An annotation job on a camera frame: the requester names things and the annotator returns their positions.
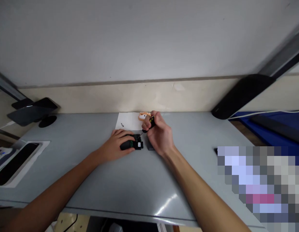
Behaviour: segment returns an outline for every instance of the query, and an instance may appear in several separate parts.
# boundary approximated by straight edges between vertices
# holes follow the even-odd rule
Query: white wall
[[[1,0],[0,71],[17,86],[256,72],[299,0]]]

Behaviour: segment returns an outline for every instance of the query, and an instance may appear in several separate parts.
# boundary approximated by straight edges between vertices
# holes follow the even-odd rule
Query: black speaker
[[[242,78],[214,107],[212,115],[219,119],[228,119],[275,81],[276,78],[261,74]]]

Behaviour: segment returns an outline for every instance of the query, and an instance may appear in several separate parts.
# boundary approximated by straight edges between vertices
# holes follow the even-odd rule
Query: right hand
[[[156,152],[165,157],[176,149],[173,142],[172,129],[165,123],[160,112],[151,111],[150,114],[151,116],[147,115],[143,121],[142,128],[148,131],[148,139]],[[156,126],[149,129],[151,127],[149,120],[152,116],[155,116]]]

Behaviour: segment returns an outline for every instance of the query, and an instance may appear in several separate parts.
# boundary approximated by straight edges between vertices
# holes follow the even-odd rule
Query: black phone
[[[43,119],[57,108],[58,106],[52,100],[43,98],[9,113],[7,116],[18,125],[27,126],[32,122],[37,122],[38,120]]]

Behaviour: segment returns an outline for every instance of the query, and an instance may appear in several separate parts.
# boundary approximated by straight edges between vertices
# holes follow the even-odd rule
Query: desk surface
[[[117,113],[61,114],[49,127],[32,128],[21,140],[51,143],[16,188],[0,188],[0,205],[24,207],[31,202],[99,148],[115,128],[117,116]],[[173,129],[175,145],[197,173],[244,223],[263,227],[232,192],[231,186],[225,185],[224,176],[217,174],[217,156],[213,151],[217,146],[252,146],[251,142],[230,122],[216,119],[210,113],[163,113],[163,117]],[[197,225],[183,192],[163,160],[146,147],[97,167],[64,211]]]

